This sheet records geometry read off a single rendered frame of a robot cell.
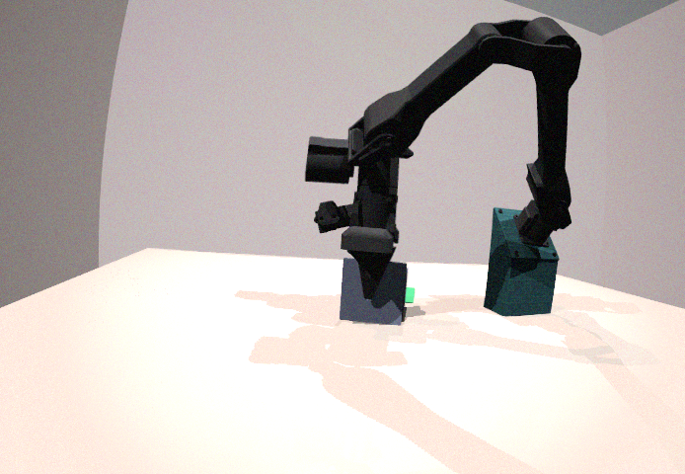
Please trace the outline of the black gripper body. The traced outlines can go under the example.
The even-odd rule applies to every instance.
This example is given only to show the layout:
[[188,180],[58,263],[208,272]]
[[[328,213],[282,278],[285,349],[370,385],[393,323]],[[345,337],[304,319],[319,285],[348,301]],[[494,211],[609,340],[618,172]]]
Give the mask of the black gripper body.
[[398,188],[357,186],[354,194],[360,200],[360,224],[342,233],[341,249],[392,253],[399,239],[395,224],[397,193]]

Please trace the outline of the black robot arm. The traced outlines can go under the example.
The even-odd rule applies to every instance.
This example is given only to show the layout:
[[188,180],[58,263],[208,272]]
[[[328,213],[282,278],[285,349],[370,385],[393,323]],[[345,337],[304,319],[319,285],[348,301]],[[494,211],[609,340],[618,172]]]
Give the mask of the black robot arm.
[[[580,61],[579,44],[551,18],[478,23],[415,81],[370,104],[348,139],[309,137],[305,180],[348,185],[359,166],[359,186],[397,188],[399,158],[414,155],[409,146],[429,116],[492,64],[508,64],[532,71],[538,111],[538,159],[527,164],[526,178],[534,200],[513,217],[522,243],[548,248],[553,230],[571,224],[568,96]],[[320,233],[359,226],[356,197],[341,206],[320,202]]]

